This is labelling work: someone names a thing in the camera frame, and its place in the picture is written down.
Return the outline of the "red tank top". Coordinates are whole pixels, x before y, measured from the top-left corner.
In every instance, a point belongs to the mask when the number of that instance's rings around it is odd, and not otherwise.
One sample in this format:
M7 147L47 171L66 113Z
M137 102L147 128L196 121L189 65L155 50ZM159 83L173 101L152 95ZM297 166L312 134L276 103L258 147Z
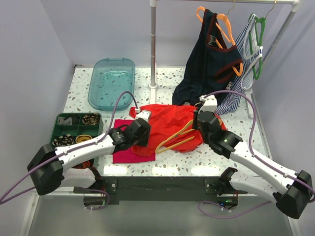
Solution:
M177 105L163 105L163 104L150 104L141 106L140 110L146 110L151 112L149 119L149 125L151 131L149 135L148 144L146 147L133 146L131 151L137 155L148 157L155 153L155 149L159 143L166 140L169 136L179 131L188 123L193 120L193 113L196 111L196 107L191 105L177 106ZM181 153L190 152L195 150L199 145L203 143L202 137L197 130L199 136L198 141L185 143L181 146L175 147L172 150Z

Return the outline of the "yellow hanger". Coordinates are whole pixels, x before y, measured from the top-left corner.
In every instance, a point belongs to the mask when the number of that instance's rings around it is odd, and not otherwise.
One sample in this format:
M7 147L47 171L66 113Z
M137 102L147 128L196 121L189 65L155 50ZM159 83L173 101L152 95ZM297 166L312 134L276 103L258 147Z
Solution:
M161 143L159 143L155 149L155 154L163 153L185 143L190 144L191 142L195 143L198 141L199 144L200 138L196 132L197 130L193 128L193 120L191 119L184 125L183 128L169 136L166 140L163 140Z

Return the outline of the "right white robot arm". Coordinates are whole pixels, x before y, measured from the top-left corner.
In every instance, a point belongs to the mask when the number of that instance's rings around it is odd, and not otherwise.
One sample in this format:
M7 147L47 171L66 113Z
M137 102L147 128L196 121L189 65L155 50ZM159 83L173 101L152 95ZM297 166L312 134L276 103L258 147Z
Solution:
M245 177L235 168L227 168L220 176L222 192L238 190L261 196L293 219L299 219L314 199L312 177L308 172L296 172L264 155L258 156L240 136L222 129L213 112L195 111L192 126L214 153L245 166L257 175Z

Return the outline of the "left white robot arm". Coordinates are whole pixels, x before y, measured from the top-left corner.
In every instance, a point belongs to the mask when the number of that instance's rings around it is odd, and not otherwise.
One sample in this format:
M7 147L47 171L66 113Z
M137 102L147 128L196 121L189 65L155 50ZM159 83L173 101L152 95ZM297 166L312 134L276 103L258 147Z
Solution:
M91 193L102 187L101 179L90 168L75 166L90 159L125 151L134 145L146 146L151 126L148 118L137 117L124 129L111 128L91 140L65 147L43 145L27 170L38 195L47 195L60 187L81 187Z

